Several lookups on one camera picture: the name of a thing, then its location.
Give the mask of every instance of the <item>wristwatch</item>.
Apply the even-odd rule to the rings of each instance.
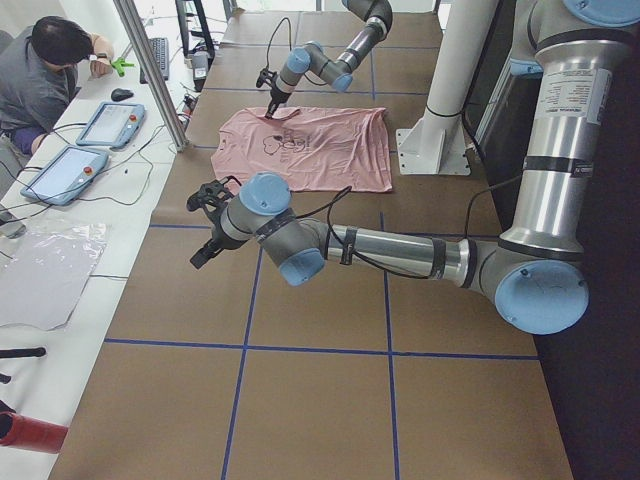
[[[104,58],[106,60],[109,60],[109,55],[107,55],[104,52],[96,53],[96,54],[93,54],[93,55],[89,55],[89,60],[91,60],[91,61],[98,60],[99,58]]]

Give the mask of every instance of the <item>tablet screen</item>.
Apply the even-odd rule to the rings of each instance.
[[[114,143],[125,128],[134,108],[132,105],[105,105],[89,126],[83,141]]]
[[[74,187],[73,183],[76,182],[84,167],[100,156],[100,153],[69,148],[42,172],[29,190],[44,200],[66,193],[73,188],[80,189],[80,184]]]

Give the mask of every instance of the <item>pink t-shirt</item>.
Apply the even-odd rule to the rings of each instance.
[[[245,108],[221,127],[211,157],[218,178],[270,171],[292,191],[391,190],[384,108],[284,107],[271,120],[265,111]]]

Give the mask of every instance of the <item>computer mouse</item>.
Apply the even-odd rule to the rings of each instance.
[[[126,88],[116,88],[113,92],[111,92],[111,100],[114,102],[121,102],[122,100],[126,100],[127,98],[133,97],[133,92],[131,90],[127,90]]]

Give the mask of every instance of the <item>black cable tie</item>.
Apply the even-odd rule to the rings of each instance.
[[[273,235],[275,232],[280,230],[282,227],[291,223],[296,219],[295,213],[290,208],[287,208],[284,212],[279,213],[267,223],[262,225],[258,230],[256,230],[255,236],[258,243],[264,242],[267,238]]]
[[[429,105],[427,105],[427,110],[432,114],[435,115],[436,117],[442,117],[442,118],[453,118],[453,117],[457,117],[458,115],[462,115],[462,112],[464,112],[464,108],[462,110],[460,110],[458,113],[452,113],[451,115],[445,115],[444,113],[438,113],[438,112],[434,112],[433,110],[431,110],[431,108],[429,108]]]
[[[433,262],[431,263],[429,278],[441,280],[444,276],[447,258],[447,242],[441,238],[432,238],[431,241],[433,243]]]
[[[470,238],[467,238],[467,242],[469,244],[469,263],[467,264],[467,275],[461,285],[462,288],[469,288],[471,286],[476,275],[476,268],[478,267],[478,245]]]
[[[529,39],[529,44],[533,47],[534,51],[538,51],[538,42],[533,36],[533,30],[531,28],[531,21],[533,20],[533,12],[535,11],[537,3],[531,7],[531,11],[529,12],[529,18],[527,18],[527,37]]]
[[[351,265],[353,263],[353,252],[356,247],[356,235],[358,229],[356,227],[347,227],[342,240],[342,256],[340,257],[340,265]]]

